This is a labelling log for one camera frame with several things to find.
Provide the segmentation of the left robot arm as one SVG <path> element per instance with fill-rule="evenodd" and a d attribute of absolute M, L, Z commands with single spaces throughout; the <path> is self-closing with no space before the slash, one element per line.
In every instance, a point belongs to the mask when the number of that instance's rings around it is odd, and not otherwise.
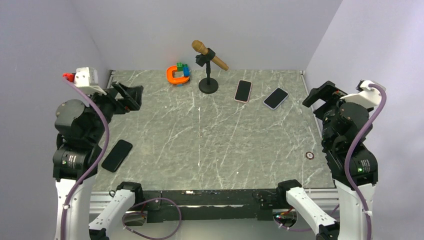
<path fill-rule="evenodd" d="M 112 200 L 95 220 L 90 220 L 90 200 L 98 164 L 106 152 L 99 145 L 109 140 L 114 115 L 138 111 L 144 88 L 114 82 L 105 92 L 71 99 L 56 110 L 58 131 L 53 155 L 53 178 L 57 191 L 57 240 L 107 240 L 128 209 L 144 203 L 140 183 L 120 183 Z"/>

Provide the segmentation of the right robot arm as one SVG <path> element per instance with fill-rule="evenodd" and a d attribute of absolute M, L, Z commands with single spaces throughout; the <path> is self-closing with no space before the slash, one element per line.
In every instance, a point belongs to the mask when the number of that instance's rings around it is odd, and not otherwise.
<path fill-rule="evenodd" d="M 322 122 L 321 145 L 338 193 L 339 219 L 319 207 L 295 179 L 280 182 L 276 203 L 300 214 L 318 240 L 370 240 L 373 237 L 373 200 L 378 182 L 378 161 L 364 141 L 383 110 L 383 86 L 361 80 L 356 93 L 348 94 L 327 81 L 313 88 L 303 105 L 318 100 L 314 111 Z"/>

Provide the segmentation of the black phone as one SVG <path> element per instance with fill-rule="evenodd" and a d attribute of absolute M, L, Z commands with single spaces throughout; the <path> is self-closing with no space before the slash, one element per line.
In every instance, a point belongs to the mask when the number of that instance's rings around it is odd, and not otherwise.
<path fill-rule="evenodd" d="M 132 148 L 133 145 L 130 142 L 123 139 L 118 140 L 101 163 L 101 167 L 111 173 L 115 173 L 126 159 Z"/>

